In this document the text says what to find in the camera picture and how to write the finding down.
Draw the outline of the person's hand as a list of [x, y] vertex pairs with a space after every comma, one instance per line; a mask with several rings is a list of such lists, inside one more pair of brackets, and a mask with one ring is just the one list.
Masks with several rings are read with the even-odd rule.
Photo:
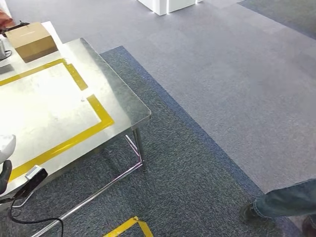
[[0, 10], [0, 28], [10, 28], [15, 26], [14, 20], [3, 10]]

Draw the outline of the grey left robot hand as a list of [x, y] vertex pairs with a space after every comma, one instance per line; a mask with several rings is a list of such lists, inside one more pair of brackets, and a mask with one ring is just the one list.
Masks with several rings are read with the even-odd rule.
[[10, 160], [5, 160], [3, 163], [2, 170], [0, 173], [0, 194], [6, 191], [8, 180], [12, 171], [12, 163]]

